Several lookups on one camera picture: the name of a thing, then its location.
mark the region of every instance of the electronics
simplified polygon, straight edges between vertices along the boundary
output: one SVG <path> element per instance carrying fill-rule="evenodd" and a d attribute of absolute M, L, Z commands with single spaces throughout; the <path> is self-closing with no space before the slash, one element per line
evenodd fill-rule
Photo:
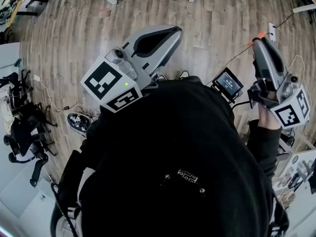
<path fill-rule="evenodd" d="M 227 67 L 212 82 L 213 85 L 211 87 L 221 92 L 232 103 L 235 103 L 234 100 L 242 95 L 242 83 Z"/>
<path fill-rule="evenodd" d="M 135 31 L 122 47 L 100 56 L 87 71 L 81 84 L 100 105 L 116 113 L 155 89 L 152 79 L 182 40 L 177 26 L 151 26 Z"/>
<path fill-rule="evenodd" d="M 91 125 L 90 118 L 80 113 L 69 113 L 67 116 L 67 122 L 72 130 L 84 137 Z"/>

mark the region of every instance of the chair wheel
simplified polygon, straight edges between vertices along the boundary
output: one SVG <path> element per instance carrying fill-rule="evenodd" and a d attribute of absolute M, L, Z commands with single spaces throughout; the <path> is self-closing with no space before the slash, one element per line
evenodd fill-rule
<path fill-rule="evenodd" d="M 3 142 L 6 146 L 9 146 L 9 137 L 7 135 L 3 137 Z"/>
<path fill-rule="evenodd" d="M 30 184 L 35 188 L 38 183 L 34 179 L 31 179 Z"/>

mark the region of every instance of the white cable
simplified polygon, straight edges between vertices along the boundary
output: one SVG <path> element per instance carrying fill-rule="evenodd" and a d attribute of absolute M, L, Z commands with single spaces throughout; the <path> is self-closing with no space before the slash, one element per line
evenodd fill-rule
<path fill-rule="evenodd" d="M 90 111 L 90 112 L 88 112 L 88 113 L 95 112 L 95 111 L 97 111 L 98 113 L 100 113 L 100 111 L 99 111 L 98 109 L 93 110 L 93 111 Z"/>
<path fill-rule="evenodd" d="M 302 59 L 302 63 L 303 63 L 303 82 L 304 82 L 304 87 L 305 87 L 305 89 L 306 89 L 306 91 L 307 91 L 307 93 L 308 93 L 308 96 L 310 97 L 310 105 L 311 105 L 311 108 L 312 108 L 312 98 L 311 98 L 311 94 L 310 94 L 308 88 L 306 87 L 306 83 L 305 83 L 305 63 L 304 63 L 303 57 L 302 57 L 301 55 L 295 55 L 294 60 L 292 61 L 291 65 L 288 67 L 287 71 L 289 71 L 290 68 L 292 67 L 292 65 L 293 65 L 293 63 L 294 63 L 296 57 L 300 57 L 300 58 Z"/>
<path fill-rule="evenodd" d="M 44 84 L 43 84 L 43 82 L 41 81 L 41 79 L 40 79 L 39 81 L 40 81 L 41 85 L 42 85 L 42 86 L 46 89 L 46 91 L 47 91 L 47 95 L 48 95 L 48 97 L 49 97 L 49 99 L 50 99 L 50 105 L 53 105 L 57 111 L 68 115 L 67 113 L 65 113 L 64 111 L 62 111 L 62 110 L 60 110 L 60 109 L 58 109 L 58 108 L 56 107 L 56 105 L 52 102 L 52 98 L 50 97 L 48 88 L 44 86 Z"/>

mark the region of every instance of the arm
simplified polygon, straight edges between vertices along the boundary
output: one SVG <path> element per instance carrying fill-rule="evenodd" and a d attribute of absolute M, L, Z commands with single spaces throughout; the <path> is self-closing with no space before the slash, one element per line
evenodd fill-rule
<path fill-rule="evenodd" d="M 80 147 L 86 166 L 92 169 L 96 169 L 106 150 L 112 147 L 117 137 L 117 133 L 111 129 L 113 114 L 102 107 L 100 110 L 99 119 L 91 124 Z"/>
<path fill-rule="evenodd" d="M 271 179 L 277 161 L 281 126 L 273 113 L 259 104 L 259 120 L 249 123 L 250 136 L 247 147 L 266 176 Z"/>

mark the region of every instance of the hand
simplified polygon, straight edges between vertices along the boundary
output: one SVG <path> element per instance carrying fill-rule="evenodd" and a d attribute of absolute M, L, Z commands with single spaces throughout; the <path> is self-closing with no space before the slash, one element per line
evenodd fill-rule
<path fill-rule="evenodd" d="M 269 92 L 268 98 L 273 99 L 275 97 L 275 92 Z M 278 122 L 277 118 L 274 116 L 274 114 L 264 108 L 261 104 L 258 106 L 259 109 L 259 127 L 263 127 L 269 130 L 278 130 L 281 125 Z"/>

